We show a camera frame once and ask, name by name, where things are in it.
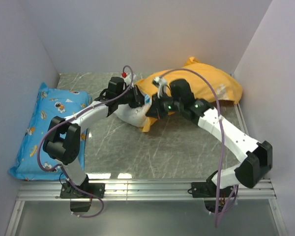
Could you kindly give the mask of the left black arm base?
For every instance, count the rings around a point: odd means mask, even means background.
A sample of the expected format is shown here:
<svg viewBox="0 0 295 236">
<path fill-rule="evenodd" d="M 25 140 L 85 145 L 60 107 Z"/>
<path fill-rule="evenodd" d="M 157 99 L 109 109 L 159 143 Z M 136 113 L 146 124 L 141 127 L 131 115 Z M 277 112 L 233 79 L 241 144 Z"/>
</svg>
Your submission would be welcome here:
<svg viewBox="0 0 295 236">
<path fill-rule="evenodd" d="M 69 182 L 63 183 L 60 191 L 59 198 L 62 200 L 70 201 L 70 211 L 72 214 L 81 218 L 91 218 L 98 216 L 104 210 L 104 183 L 88 183 L 81 186 L 80 190 L 72 186 Z M 93 200 L 100 202 L 100 210 L 94 215 L 83 215 L 90 210 Z"/>
</svg>

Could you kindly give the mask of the orange pillowcase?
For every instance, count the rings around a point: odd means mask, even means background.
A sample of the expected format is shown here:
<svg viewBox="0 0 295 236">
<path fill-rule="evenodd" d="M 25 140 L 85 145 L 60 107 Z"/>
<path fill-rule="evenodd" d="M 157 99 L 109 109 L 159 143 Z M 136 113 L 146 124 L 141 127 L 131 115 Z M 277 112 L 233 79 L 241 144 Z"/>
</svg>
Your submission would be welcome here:
<svg viewBox="0 0 295 236">
<path fill-rule="evenodd" d="M 243 88 L 228 73 L 211 65 L 201 63 L 195 57 L 190 57 L 185 62 L 183 68 L 192 70 L 204 77 L 213 87 L 219 100 L 232 101 L 234 104 L 239 103 L 243 94 Z M 136 85 L 140 92 L 149 96 L 157 93 L 157 87 L 152 84 L 152 80 L 164 73 L 166 73 L 165 70 L 155 72 L 150 76 L 137 81 Z M 208 102 L 215 101 L 215 97 L 209 86 L 198 76 L 187 71 L 175 71 L 165 76 L 165 80 L 168 83 L 177 79 L 185 79 L 190 84 L 191 91 L 194 93 L 195 98 L 203 98 Z"/>
</svg>

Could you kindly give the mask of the white pillow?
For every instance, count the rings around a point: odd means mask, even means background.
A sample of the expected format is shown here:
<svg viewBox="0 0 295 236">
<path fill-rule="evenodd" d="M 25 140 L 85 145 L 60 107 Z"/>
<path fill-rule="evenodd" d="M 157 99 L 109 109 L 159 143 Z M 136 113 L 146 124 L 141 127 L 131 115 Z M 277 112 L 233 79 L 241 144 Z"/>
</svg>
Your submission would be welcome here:
<svg viewBox="0 0 295 236">
<path fill-rule="evenodd" d="M 135 127 L 143 127 L 147 116 L 146 113 L 151 107 L 151 97 L 143 93 L 139 96 L 142 104 L 131 98 L 125 104 L 120 104 L 114 114 L 122 121 Z"/>
</svg>

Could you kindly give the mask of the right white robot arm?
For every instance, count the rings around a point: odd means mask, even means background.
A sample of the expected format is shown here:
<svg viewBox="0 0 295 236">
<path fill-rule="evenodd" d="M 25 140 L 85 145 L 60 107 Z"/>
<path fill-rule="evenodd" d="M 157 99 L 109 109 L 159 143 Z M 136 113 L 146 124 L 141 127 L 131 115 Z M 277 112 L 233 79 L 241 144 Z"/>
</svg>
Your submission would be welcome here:
<svg viewBox="0 0 295 236">
<path fill-rule="evenodd" d="M 206 189 L 211 196 L 219 196 L 233 185 L 253 188 L 271 170 L 272 145 L 249 137 L 220 115 L 211 103 L 196 99 L 185 79 L 168 84 L 165 79 L 156 77 L 152 84 L 158 91 L 152 96 L 147 117 L 163 118 L 170 112 L 179 112 L 186 120 L 218 139 L 237 158 L 239 164 L 216 171 L 207 178 Z"/>
</svg>

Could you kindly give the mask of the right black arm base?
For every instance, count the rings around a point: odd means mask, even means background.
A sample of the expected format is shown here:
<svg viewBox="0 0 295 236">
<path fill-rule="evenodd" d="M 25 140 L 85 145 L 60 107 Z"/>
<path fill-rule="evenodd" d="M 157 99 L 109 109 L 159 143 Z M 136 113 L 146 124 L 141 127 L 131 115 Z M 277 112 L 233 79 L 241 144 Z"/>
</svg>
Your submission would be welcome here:
<svg viewBox="0 0 295 236">
<path fill-rule="evenodd" d="M 191 188 L 187 193 L 192 195 L 192 198 L 213 198 L 213 200 L 204 200 L 204 206 L 208 212 L 215 213 L 216 204 L 216 186 L 208 182 L 192 182 Z M 221 213 L 225 208 L 231 207 L 231 203 L 226 206 L 228 197 L 235 197 L 238 193 L 237 187 L 229 186 L 219 191 L 218 213 Z"/>
</svg>

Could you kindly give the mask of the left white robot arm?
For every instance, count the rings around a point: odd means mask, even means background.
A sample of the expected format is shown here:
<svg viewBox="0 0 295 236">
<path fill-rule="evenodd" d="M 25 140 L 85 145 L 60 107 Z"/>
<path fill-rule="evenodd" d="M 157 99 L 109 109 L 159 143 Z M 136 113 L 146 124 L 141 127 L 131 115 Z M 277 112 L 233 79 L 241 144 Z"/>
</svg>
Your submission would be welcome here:
<svg viewBox="0 0 295 236">
<path fill-rule="evenodd" d="M 93 123 L 121 112 L 122 108 L 143 108 L 144 96 L 134 84 L 134 79 L 134 75 L 126 73 L 122 77 L 112 77 L 108 87 L 86 108 L 71 116 L 52 118 L 40 143 L 39 147 L 57 162 L 49 170 L 60 168 L 78 198 L 85 197 L 90 191 L 89 177 L 78 160 L 81 134 Z"/>
</svg>

